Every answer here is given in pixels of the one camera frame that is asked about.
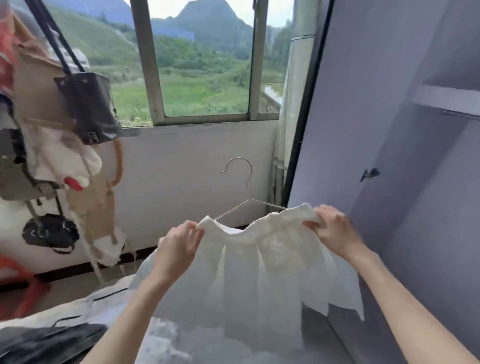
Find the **white clothing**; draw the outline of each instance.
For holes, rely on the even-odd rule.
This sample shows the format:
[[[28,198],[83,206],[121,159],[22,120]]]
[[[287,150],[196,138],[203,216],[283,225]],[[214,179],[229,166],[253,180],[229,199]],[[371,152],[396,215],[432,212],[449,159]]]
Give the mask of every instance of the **white clothing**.
[[[227,339],[280,353],[303,347],[302,302],[324,315],[329,303],[354,309],[363,319],[357,273],[304,220],[319,222],[308,204],[271,213],[243,231],[204,218],[199,228],[205,236],[192,266],[154,317],[184,330],[223,328]],[[148,275],[153,259],[142,264],[130,288]]]

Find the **dark baseboard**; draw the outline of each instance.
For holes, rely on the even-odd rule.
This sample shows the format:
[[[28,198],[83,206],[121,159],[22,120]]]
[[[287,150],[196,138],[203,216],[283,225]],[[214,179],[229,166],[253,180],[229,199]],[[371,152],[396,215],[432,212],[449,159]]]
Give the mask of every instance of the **dark baseboard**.
[[[248,225],[240,226],[237,229],[244,230],[247,226]],[[155,249],[156,249],[156,246],[137,250],[137,260],[146,259],[151,253],[154,252]],[[118,262],[117,265],[120,266],[122,264],[132,263],[132,262],[133,262],[133,255],[131,253],[124,253],[120,256],[120,261]],[[99,264],[99,266],[100,266],[100,269],[108,268],[101,264]],[[78,264],[76,266],[51,270],[50,272],[35,274],[35,277],[37,277],[40,281],[44,283],[50,283],[56,280],[79,276],[81,274],[91,273],[91,272],[93,272],[92,265],[90,263],[83,263],[83,264]],[[19,289],[25,289],[27,287],[28,287],[27,282],[16,282],[16,283],[5,284],[3,286],[0,286],[0,293],[10,292],[10,291],[19,290]]]

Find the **brown bag handle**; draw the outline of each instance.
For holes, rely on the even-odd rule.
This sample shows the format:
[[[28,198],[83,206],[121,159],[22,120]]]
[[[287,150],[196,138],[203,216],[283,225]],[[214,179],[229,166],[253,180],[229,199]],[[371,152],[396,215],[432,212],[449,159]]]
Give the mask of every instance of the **brown bag handle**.
[[[111,187],[117,186],[123,178],[123,146],[120,139],[113,140],[115,147],[115,156],[117,157],[117,175],[115,179],[110,182]]]

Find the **bag buckle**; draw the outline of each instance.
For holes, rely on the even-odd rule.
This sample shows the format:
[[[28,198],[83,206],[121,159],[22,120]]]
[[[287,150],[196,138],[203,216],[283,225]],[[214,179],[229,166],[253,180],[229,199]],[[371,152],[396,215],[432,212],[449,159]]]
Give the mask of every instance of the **bag buckle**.
[[[90,142],[92,142],[92,143],[98,143],[99,142],[96,133],[88,133],[88,137],[90,138]]]

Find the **wire hanger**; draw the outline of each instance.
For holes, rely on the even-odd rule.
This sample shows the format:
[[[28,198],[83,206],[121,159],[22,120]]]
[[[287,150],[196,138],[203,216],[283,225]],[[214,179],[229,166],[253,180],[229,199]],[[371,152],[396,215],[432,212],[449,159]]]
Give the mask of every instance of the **wire hanger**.
[[[250,177],[247,179],[247,183],[246,183],[246,186],[247,186],[247,201],[242,202],[240,205],[238,205],[237,207],[231,209],[230,211],[226,212],[225,214],[217,217],[215,220],[218,220],[219,218],[222,218],[222,217],[228,215],[230,212],[235,211],[237,208],[239,208],[240,206],[246,204],[246,203],[249,202],[249,201],[254,201],[254,202],[258,202],[258,203],[263,204],[263,205],[267,205],[267,206],[271,206],[271,207],[280,208],[280,209],[282,209],[282,210],[286,210],[286,209],[287,209],[286,207],[269,204],[268,202],[263,202],[263,201],[255,200],[255,199],[253,199],[253,198],[249,198],[249,197],[248,197],[248,196],[249,196],[248,182],[250,182],[250,179],[251,179],[252,176],[253,176],[253,166],[252,166],[252,164],[250,163],[250,161],[249,161],[248,159],[245,159],[245,158],[242,158],[242,157],[236,157],[236,158],[233,158],[233,159],[229,160],[228,163],[227,163],[227,166],[225,167],[225,170],[224,170],[222,173],[225,173],[225,172],[227,171],[227,169],[228,169],[228,165],[230,164],[230,162],[233,161],[233,160],[236,160],[236,159],[243,159],[243,160],[247,161],[248,164],[250,165],[250,171],[251,171],[251,172],[250,172]]]

